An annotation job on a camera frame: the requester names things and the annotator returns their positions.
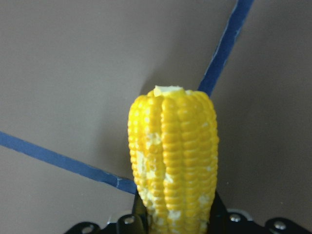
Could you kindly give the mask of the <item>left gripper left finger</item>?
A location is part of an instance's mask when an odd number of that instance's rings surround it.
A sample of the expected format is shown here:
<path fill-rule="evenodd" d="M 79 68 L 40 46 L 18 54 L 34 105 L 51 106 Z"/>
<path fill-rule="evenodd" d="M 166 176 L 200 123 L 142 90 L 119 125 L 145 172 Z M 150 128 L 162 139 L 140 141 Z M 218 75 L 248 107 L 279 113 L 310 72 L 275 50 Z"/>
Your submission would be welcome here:
<path fill-rule="evenodd" d="M 65 234 L 147 234 L 147 210 L 138 193 L 135 194 L 132 211 L 109 221 L 104 228 L 93 222 L 80 222 L 68 229 Z"/>

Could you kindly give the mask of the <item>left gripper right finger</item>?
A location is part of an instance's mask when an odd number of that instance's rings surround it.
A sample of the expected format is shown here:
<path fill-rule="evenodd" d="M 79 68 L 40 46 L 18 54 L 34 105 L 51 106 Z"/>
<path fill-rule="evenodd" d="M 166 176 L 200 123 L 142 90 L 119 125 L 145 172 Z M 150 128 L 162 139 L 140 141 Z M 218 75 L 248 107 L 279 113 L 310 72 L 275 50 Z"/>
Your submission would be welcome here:
<path fill-rule="evenodd" d="M 216 192 L 212 204 L 209 234 L 310 234 L 311 231 L 294 221 L 275 217 L 268 219 L 263 226 L 257 224 L 244 210 L 227 209 Z"/>

